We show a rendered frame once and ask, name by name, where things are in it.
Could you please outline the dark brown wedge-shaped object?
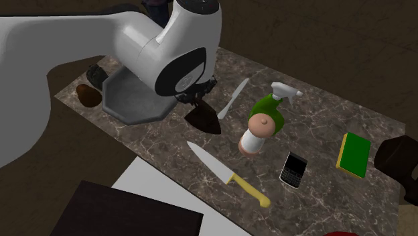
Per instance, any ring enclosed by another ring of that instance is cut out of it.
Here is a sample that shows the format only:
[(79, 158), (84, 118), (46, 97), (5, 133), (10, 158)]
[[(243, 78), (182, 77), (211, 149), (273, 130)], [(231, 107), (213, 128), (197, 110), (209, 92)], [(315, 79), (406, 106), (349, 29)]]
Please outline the dark brown wedge-shaped object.
[(196, 106), (184, 119), (196, 129), (209, 134), (220, 135), (221, 127), (216, 111), (205, 101), (196, 101)]

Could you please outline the green spray bottle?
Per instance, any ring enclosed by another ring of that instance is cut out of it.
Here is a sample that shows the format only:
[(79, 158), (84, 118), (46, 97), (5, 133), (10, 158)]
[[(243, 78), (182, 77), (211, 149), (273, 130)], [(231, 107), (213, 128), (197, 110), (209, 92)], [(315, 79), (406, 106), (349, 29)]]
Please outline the green spray bottle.
[(284, 98), (288, 98), (290, 104), (292, 104), (293, 97), (302, 96), (303, 93), (296, 88), (283, 84), (282, 82), (273, 82), (271, 87), (273, 92), (262, 98), (253, 106), (249, 115), (249, 119), (257, 113), (264, 113), (269, 115), (275, 122), (275, 132), (272, 135), (274, 136), (284, 126), (284, 118), (282, 114), (277, 110), (279, 104), (283, 102)]

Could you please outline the dark lumpy object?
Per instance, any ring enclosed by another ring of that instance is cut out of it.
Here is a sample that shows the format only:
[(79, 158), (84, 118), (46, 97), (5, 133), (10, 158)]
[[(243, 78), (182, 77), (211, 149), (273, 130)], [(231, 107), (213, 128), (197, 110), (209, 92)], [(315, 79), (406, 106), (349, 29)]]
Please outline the dark lumpy object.
[(108, 74), (98, 64), (93, 64), (86, 71), (86, 78), (89, 83), (96, 89), (102, 90), (103, 82), (108, 78)]

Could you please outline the yellow-handled kitchen knife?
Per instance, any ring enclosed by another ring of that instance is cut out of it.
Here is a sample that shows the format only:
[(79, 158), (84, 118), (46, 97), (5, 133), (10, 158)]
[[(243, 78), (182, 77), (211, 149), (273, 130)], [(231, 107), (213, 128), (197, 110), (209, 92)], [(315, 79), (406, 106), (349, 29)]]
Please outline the yellow-handled kitchen knife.
[(259, 204), (263, 208), (268, 208), (271, 205), (271, 201), (256, 188), (251, 186), (248, 182), (242, 179), (238, 174), (233, 172), (230, 168), (225, 166), (217, 158), (209, 154), (206, 150), (198, 146), (197, 144), (187, 141), (187, 145), (196, 154), (196, 156), (221, 180), (223, 183), (228, 184), (231, 180), (235, 181), (244, 191), (253, 196), (259, 201)]

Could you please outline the brown potato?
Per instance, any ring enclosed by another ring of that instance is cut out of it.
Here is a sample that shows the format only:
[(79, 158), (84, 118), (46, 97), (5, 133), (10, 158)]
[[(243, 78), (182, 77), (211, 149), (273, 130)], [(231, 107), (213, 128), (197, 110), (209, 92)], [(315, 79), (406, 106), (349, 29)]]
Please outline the brown potato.
[(81, 104), (88, 108), (95, 107), (102, 102), (102, 95), (87, 84), (79, 84), (76, 87), (76, 94)]

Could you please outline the white and tan pepper mill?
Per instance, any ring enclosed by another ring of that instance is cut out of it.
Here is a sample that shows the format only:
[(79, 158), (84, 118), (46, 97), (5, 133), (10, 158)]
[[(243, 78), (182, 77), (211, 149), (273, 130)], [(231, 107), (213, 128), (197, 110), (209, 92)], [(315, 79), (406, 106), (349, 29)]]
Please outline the white and tan pepper mill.
[(275, 122), (267, 114), (257, 113), (248, 122), (248, 129), (242, 135), (238, 148), (242, 155), (252, 157), (257, 155), (265, 140), (275, 132)]

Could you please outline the grey octagonal tray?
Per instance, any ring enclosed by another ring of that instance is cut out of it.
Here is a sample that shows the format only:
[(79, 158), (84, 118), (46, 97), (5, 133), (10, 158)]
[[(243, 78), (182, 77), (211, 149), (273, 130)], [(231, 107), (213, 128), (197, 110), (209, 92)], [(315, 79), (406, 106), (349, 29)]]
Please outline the grey octagonal tray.
[(176, 107), (175, 97), (162, 97), (122, 66), (102, 84), (102, 110), (125, 125), (161, 121)]

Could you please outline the silver butter knife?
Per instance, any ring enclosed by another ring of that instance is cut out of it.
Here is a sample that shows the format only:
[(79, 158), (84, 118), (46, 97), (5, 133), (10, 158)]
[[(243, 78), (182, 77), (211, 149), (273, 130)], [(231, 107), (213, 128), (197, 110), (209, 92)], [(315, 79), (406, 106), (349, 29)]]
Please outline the silver butter knife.
[(229, 100), (227, 105), (217, 114), (218, 119), (223, 119), (225, 117), (230, 106), (233, 104), (234, 100), (238, 97), (238, 95), (243, 90), (243, 88), (245, 87), (248, 81), (249, 81), (249, 78), (246, 78), (237, 86), (235, 91), (232, 93), (231, 99)]

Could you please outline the green and yellow sponge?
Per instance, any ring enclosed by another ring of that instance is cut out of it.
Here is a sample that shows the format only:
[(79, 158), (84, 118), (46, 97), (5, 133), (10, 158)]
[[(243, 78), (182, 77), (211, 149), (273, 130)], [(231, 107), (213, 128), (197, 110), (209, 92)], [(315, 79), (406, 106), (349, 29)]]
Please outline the green and yellow sponge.
[(364, 178), (369, 152), (369, 140), (348, 132), (343, 136), (336, 168), (355, 178)]

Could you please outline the black keypad phone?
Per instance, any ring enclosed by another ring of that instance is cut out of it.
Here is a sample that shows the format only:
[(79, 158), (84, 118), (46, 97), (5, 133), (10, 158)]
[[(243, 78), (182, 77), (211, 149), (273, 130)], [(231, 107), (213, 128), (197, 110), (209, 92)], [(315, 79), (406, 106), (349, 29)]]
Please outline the black keypad phone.
[(301, 156), (289, 152), (283, 165), (279, 179), (286, 185), (298, 189), (308, 161)]

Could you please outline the dark brown rounded furniture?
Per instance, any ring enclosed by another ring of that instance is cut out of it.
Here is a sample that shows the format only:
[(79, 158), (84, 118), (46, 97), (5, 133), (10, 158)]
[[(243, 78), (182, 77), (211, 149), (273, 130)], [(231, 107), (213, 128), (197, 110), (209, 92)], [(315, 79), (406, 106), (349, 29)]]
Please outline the dark brown rounded furniture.
[(404, 200), (418, 207), (418, 178), (412, 173), (418, 166), (418, 141), (402, 135), (384, 140), (374, 158), (374, 167), (396, 180), (405, 189)]

